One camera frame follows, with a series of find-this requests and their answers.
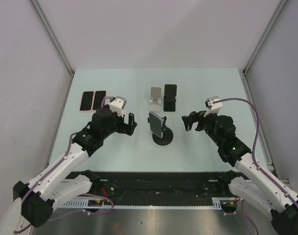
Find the black folding phone stand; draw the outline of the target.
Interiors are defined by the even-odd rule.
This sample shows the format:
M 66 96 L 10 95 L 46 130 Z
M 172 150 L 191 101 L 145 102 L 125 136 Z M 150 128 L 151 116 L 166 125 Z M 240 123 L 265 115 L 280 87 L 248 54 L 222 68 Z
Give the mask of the black folding phone stand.
M 165 112 L 176 111 L 176 96 L 177 96 L 177 85 L 165 84 L 164 96 L 163 96 L 163 110 Z

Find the pink cased smartphone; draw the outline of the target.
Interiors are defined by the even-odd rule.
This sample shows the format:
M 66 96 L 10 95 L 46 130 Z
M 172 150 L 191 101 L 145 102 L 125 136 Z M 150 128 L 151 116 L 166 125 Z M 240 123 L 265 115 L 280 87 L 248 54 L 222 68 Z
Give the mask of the pink cased smartphone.
M 93 91 L 83 92 L 79 109 L 80 111 L 90 111 L 92 109 L 93 95 Z
M 96 111 L 101 108 L 102 100 L 106 96 L 106 91 L 96 91 L 93 98 L 92 110 Z

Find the black round base phone stand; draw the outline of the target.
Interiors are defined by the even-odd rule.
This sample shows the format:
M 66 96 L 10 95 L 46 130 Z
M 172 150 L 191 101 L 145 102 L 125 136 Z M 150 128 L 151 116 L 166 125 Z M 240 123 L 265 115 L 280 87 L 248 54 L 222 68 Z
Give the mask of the black round base phone stand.
M 167 117 L 164 116 L 162 118 L 164 120 L 163 137 L 160 139 L 152 133 L 152 139 L 153 139 L 154 143 L 159 145 L 159 146 L 167 146 L 172 142 L 174 134 L 173 134 L 172 130 L 166 126 Z

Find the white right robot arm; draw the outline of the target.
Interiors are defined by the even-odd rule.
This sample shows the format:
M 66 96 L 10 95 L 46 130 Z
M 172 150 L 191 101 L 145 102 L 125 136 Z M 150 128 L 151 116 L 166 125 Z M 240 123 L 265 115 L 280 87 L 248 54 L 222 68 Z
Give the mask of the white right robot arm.
M 182 120 L 186 131 L 194 123 L 196 131 L 205 131 L 217 145 L 221 159 L 237 169 L 220 177 L 218 191 L 222 196 L 241 197 L 263 213 L 279 235 L 298 235 L 298 193 L 253 160 L 253 152 L 236 136 L 231 117 L 206 116 L 200 111 L 191 112 Z

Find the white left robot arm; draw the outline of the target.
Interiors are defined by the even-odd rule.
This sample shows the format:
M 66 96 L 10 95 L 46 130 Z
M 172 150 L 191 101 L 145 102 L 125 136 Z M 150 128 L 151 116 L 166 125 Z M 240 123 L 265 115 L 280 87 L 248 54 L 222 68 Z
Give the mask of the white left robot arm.
M 31 226 L 44 225 L 54 211 L 76 196 L 87 193 L 94 196 L 100 183 L 79 175 L 60 186 L 73 169 L 91 157 L 104 140 L 113 133 L 131 136 L 137 126 L 134 114 L 124 115 L 109 108 L 97 110 L 92 120 L 79 132 L 71 134 L 66 151 L 43 172 L 28 183 L 17 182 L 13 187 L 13 204 L 0 223 L 0 235 L 17 235 Z

